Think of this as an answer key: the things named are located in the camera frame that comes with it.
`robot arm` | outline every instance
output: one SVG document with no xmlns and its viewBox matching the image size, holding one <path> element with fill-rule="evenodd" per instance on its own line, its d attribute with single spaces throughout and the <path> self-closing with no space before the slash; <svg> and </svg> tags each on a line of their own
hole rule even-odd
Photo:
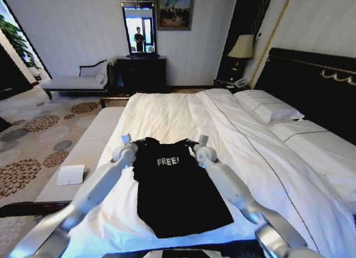
<svg viewBox="0 0 356 258">
<path fill-rule="evenodd" d="M 235 205 L 250 222 L 261 225 L 255 232 L 260 245 L 271 257 L 323 257 L 306 248 L 303 237 L 276 211 L 267 209 L 252 197 L 247 185 L 227 165 L 217 159 L 216 152 L 206 147 L 207 136 L 201 135 L 194 153 L 199 165 L 206 169 L 222 195 Z"/>
<path fill-rule="evenodd" d="M 112 160 L 99 167 L 81 186 L 73 201 L 61 211 L 45 217 L 9 254 L 10 258 L 60 257 L 68 246 L 68 232 L 78 225 L 91 209 L 100 204 L 136 158 L 137 145 L 130 135 L 122 136 L 124 146 L 116 149 Z M 302 236 L 280 214 L 254 200 L 247 185 L 226 164 L 217 159 L 216 152 L 206 147 L 207 136 L 200 137 L 194 146 L 199 165 L 205 168 L 221 193 L 252 223 L 261 225 L 255 234 L 260 245 L 271 257 L 320 258 L 306 248 Z"/>
<path fill-rule="evenodd" d="M 130 135 L 122 136 L 124 146 L 117 148 L 112 160 L 99 167 L 81 186 L 73 201 L 61 211 L 46 216 L 13 249 L 9 258 L 60 257 L 68 246 L 68 232 L 78 225 L 91 209 L 100 204 L 136 158 L 137 145 Z"/>
</svg>

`framed painting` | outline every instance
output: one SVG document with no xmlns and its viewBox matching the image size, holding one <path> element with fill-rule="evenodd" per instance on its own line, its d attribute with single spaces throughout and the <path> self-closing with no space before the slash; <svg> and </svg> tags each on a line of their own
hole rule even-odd
<svg viewBox="0 0 356 258">
<path fill-rule="evenodd" d="M 190 30 L 194 0 L 157 0 L 158 30 Z"/>
</svg>

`black headboard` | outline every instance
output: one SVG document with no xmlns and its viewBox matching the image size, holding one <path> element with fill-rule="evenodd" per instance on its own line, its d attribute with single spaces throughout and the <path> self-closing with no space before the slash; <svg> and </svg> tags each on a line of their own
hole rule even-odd
<svg viewBox="0 0 356 258">
<path fill-rule="evenodd" d="M 356 145 L 356 58 L 272 48 L 254 88 Z"/>
</svg>

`floral rug pattern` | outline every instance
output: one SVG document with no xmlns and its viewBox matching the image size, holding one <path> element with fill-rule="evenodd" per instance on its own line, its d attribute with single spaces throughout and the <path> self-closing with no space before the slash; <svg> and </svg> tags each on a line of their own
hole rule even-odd
<svg viewBox="0 0 356 258">
<path fill-rule="evenodd" d="M 0 101 L 0 116 L 12 127 L 0 133 L 0 207 L 34 201 L 100 112 L 100 96 L 53 93 L 38 86 Z M 0 257 L 14 248 L 36 218 L 0 219 Z"/>
</svg>

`dresser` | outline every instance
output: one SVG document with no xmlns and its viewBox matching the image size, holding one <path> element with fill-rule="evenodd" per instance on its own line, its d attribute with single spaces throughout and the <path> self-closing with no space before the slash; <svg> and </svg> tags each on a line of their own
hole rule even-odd
<svg viewBox="0 0 356 258">
<path fill-rule="evenodd" d="M 115 74 L 127 92 L 166 92 L 166 57 L 119 57 Z"/>
</svg>

